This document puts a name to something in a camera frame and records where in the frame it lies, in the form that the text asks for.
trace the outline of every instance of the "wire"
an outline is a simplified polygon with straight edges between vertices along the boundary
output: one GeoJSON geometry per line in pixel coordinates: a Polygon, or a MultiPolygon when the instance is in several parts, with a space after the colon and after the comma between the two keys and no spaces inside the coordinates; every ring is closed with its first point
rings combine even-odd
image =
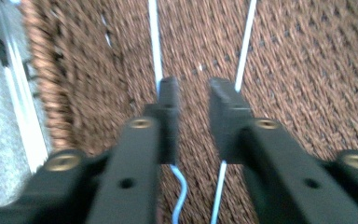
{"type": "Polygon", "coordinates": [[[187,183],[185,177],[182,175],[180,170],[175,165],[170,165],[172,172],[176,175],[176,178],[179,180],[181,185],[181,192],[179,195],[178,202],[176,203],[175,208],[172,213],[172,224],[179,223],[179,215],[182,210],[182,206],[185,203],[186,195],[187,195],[187,183]]]}
{"type": "Polygon", "coordinates": [[[242,40],[242,49],[240,62],[238,63],[237,78],[235,79],[235,91],[240,92],[243,79],[243,73],[245,72],[246,58],[248,56],[249,40],[251,38],[253,20],[255,18],[255,4],[257,0],[252,0],[249,6],[248,19],[246,20],[245,34],[242,40]]]}
{"type": "MultiPolygon", "coordinates": [[[[243,79],[243,73],[245,72],[246,58],[248,55],[249,41],[251,38],[253,20],[255,18],[255,5],[257,0],[252,0],[249,6],[248,18],[246,20],[245,33],[242,40],[241,56],[238,64],[237,77],[235,79],[235,91],[240,92],[243,79]]],[[[222,199],[222,191],[225,183],[227,163],[222,161],[220,165],[219,177],[217,180],[216,194],[214,196],[213,211],[211,224],[217,223],[217,217],[219,215],[220,201],[222,199]]]]}
{"type": "Polygon", "coordinates": [[[159,97],[159,83],[162,80],[161,46],[158,30],[158,4],[157,0],[149,0],[150,35],[152,39],[153,65],[156,77],[156,91],[159,97]]]}
{"type": "Polygon", "coordinates": [[[223,191],[223,186],[225,183],[226,168],[227,168],[226,161],[222,161],[222,164],[220,165],[219,177],[218,177],[218,181],[217,181],[216,194],[214,196],[211,224],[217,223],[217,217],[219,214],[219,207],[220,207],[220,200],[222,199],[222,191],[223,191]]]}

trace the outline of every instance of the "blue cable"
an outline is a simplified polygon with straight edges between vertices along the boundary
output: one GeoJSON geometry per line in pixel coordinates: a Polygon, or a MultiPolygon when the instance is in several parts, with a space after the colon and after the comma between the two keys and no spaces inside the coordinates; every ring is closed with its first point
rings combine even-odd
{"type": "Polygon", "coordinates": [[[226,168],[227,168],[226,161],[222,161],[222,164],[220,165],[219,177],[217,180],[216,194],[214,196],[211,224],[217,223],[217,217],[219,215],[220,200],[222,199],[223,185],[225,183],[226,168]]]}
{"type": "Polygon", "coordinates": [[[178,178],[180,185],[182,187],[182,190],[178,198],[178,202],[176,203],[176,206],[173,209],[173,213],[172,213],[172,224],[178,224],[179,215],[182,210],[182,206],[185,203],[185,199],[187,195],[187,183],[185,177],[182,175],[180,170],[175,165],[170,165],[170,166],[173,174],[176,176],[176,178],[178,178]]]}

